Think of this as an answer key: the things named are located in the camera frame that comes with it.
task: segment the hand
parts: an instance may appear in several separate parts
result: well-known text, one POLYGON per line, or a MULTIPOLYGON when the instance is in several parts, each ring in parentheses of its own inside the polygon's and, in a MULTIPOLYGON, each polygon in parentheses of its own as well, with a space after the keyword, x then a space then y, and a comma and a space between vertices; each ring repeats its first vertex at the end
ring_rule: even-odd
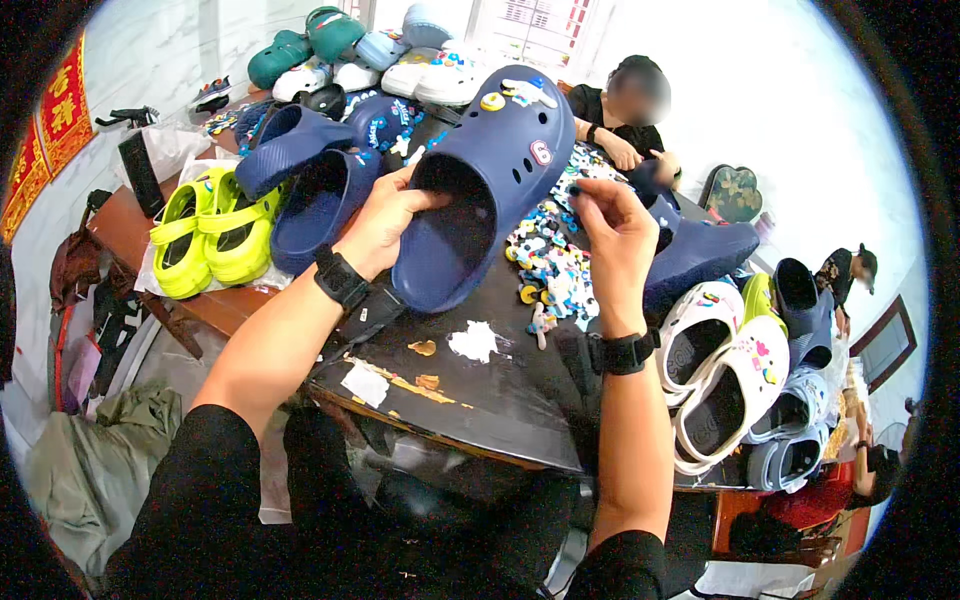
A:
POLYGON ((650 154, 656 156, 660 162, 657 166, 657 173, 654 175, 654 179, 657 180, 657 183, 666 187, 673 185, 674 176, 676 176, 677 171, 680 170, 680 161, 677 159, 677 155, 672 152, 660 152, 652 148, 650 149, 650 154))
POLYGON ((643 156, 630 145, 630 142, 616 133, 597 130, 593 138, 603 146, 613 160, 613 164, 621 171, 633 171, 643 161, 643 156))
POLYGON ((837 320, 837 329, 840 332, 840 337, 845 338, 850 336, 850 318, 844 314, 842 308, 837 308, 834 313, 837 320))
POLYGON ((446 194, 407 189, 413 172, 411 165, 378 179, 353 226, 333 245, 332 250, 367 281, 396 264, 400 234, 415 212, 450 203, 446 194))
POLYGON ((643 286, 660 228, 626 185, 610 180, 577 185, 582 191, 574 203, 590 238, 590 275, 604 336, 645 335, 643 286))

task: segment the white paper scrap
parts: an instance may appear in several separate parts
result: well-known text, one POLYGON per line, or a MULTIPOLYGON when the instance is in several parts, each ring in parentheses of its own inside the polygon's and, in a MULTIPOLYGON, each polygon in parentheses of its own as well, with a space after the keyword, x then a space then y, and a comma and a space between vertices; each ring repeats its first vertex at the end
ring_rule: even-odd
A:
POLYGON ((496 334, 486 321, 467 321, 467 331, 455 331, 446 341, 455 354, 481 363, 490 362, 491 352, 499 353, 496 349, 496 334))
POLYGON ((373 408, 378 407, 387 397, 387 390, 390 388, 386 379, 361 364, 353 365, 353 369, 350 369, 340 384, 373 408))

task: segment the black table surface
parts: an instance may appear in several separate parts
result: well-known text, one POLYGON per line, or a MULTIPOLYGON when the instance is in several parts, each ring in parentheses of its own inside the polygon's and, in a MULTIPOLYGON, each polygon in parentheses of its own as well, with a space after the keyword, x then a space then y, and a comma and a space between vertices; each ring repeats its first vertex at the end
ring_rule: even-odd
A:
MULTIPOLYGON (((683 216, 698 221, 710 219, 695 203, 676 196, 683 216)), ((582 232, 571 241, 588 248, 582 232)), ((533 306, 520 301, 519 283, 516 264, 501 254, 464 303, 435 315, 408 311, 355 348, 352 356, 395 373, 411 384, 419 375, 436 375, 443 397, 453 400, 439 402, 391 385, 386 398, 373 409, 387 420, 532 466, 590 471, 591 449, 584 446, 593 445, 595 452, 595 421, 591 424, 590 419, 581 418, 581 395, 552 343, 552 339, 563 335, 559 331, 574 335, 579 329, 573 318, 562 319, 556 329, 547 332, 547 349, 538 349, 536 336, 526 332, 533 306), (498 336, 498 353, 491 354, 489 363, 467 359, 450 349, 448 337, 453 332, 466 331, 470 321, 488 323, 498 336), (437 345, 432 356, 420 355, 407 347, 428 340, 437 345)), ((594 319, 590 330, 598 327, 598 322, 594 319)), ((350 398, 352 393, 341 381, 352 368, 349 361, 335 361, 315 373, 312 382, 337 396, 350 398)), ((731 456, 700 478, 678 473, 677 485, 742 487, 744 467, 745 461, 731 456)))

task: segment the clog strap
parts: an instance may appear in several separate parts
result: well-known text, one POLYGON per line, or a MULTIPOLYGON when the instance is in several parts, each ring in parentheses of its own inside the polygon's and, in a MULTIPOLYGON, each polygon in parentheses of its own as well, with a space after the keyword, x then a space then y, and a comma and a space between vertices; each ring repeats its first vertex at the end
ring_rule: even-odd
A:
POLYGON ((169 244, 179 240, 184 235, 193 233, 193 231, 197 229, 197 224, 197 215, 193 215, 191 217, 178 219, 177 221, 171 221, 170 223, 158 225, 150 230, 150 241, 153 242, 155 246, 169 244))
POLYGON ((267 214, 268 204, 266 201, 261 200, 252 206, 247 206, 234 212, 226 212, 219 215, 202 215, 198 227, 203 233, 224 233, 225 231, 241 228, 257 219, 262 219, 266 217, 267 214))

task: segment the yellow charm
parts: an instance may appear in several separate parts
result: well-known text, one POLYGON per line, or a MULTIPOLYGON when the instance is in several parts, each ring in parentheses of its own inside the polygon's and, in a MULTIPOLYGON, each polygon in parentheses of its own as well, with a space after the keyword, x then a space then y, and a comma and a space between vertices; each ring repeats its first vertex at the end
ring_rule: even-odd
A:
POLYGON ((520 289, 520 299, 524 304, 533 304, 537 299, 537 288, 533 285, 524 285, 520 289))
POLYGON ((505 106, 507 106, 507 101, 503 99, 503 96, 496 92, 487 94, 480 100, 480 108, 483 110, 500 110, 505 106))

